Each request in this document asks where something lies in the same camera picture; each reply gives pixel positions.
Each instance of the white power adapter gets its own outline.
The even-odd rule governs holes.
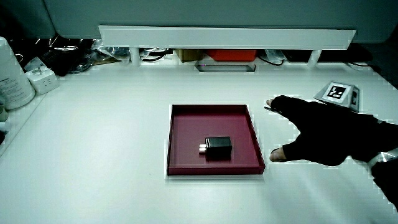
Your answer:
[[[55,73],[46,66],[35,68],[27,72],[26,76],[37,94],[47,93],[60,86]]]

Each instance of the maroon tray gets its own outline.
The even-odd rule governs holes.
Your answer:
[[[229,136],[230,160],[199,154],[206,137]],[[262,174],[260,147],[246,105],[173,105],[167,175]]]

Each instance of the white plastic container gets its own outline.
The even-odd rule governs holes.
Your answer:
[[[7,110],[24,106],[35,96],[35,90],[3,37],[0,37],[0,96],[6,100]]]

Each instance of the gloved hand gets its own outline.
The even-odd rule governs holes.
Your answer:
[[[306,159],[327,166],[347,156],[368,162],[398,147],[398,126],[348,108],[278,96],[267,104],[296,125],[297,139],[271,152],[272,162]]]

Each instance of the white desk surface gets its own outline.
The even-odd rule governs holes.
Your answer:
[[[256,62],[255,73],[162,63],[95,66],[11,111],[27,121],[0,157],[0,223],[397,222],[394,206],[350,158],[338,167],[268,160],[299,132],[264,101],[312,100],[330,80],[357,85],[361,112],[397,124],[398,91],[378,74],[342,63]],[[167,177],[172,104],[247,104],[263,175]]]

